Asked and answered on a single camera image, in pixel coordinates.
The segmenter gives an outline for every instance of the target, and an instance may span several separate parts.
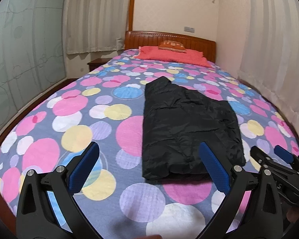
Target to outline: striped curtain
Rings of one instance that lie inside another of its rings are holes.
[[[239,76],[275,104],[299,135],[298,0],[251,0]]]
[[[66,53],[124,48],[129,0],[68,0]]]

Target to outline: polka dot bedsheet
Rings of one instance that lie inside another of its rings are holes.
[[[206,180],[161,184],[142,178],[144,88],[160,76],[229,101],[241,130],[246,170],[259,170],[249,155],[254,145],[280,163],[273,154],[276,145],[299,155],[294,135],[272,105],[218,66],[138,60],[133,57],[137,52],[127,50],[57,91],[7,136],[0,148],[0,192],[14,214],[28,170],[50,172],[95,141],[100,158],[74,198],[102,237],[161,234],[164,239],[194,239],[224,194]],[[53,193],[48,195],[60,225],[69,229]],[[230,230],[239,224],[248,197],[246,193]]]

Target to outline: black garment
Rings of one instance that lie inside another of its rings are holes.
[[[146,85],[143,121],[143,177],[206,174],[198,147],[206,142],[235,165],[244,166],[236,115],[227,101],[210,99],[160,77]]]

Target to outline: metal screw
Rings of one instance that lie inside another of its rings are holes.
[[[268,175],[268,176],[271,175],[271,171],[269,171],[268,169],[264,170],[264,173],[265,173],[266,175]]]
[[[64,171],[64,166],[63,165],[60,165],[56,168],[56,171],[57,172],[63,172]]]
[[[30,170],[30,171],[28,171],[28,176],[32,176],[33,174],[34,174],[34,170]]]
[[[235,170],[236,172],[241,172],[243,169],[242,169],[241,166],[239,166],[239,165],[235,165],[235,166],[234,166],[234,170]]]

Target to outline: wooden nightstand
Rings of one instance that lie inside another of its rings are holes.
[[[112,58],[97,58],[90,63],[88,63],[90,71],[93,71],[94,69],[106,64],[108,61],[110,61]]]

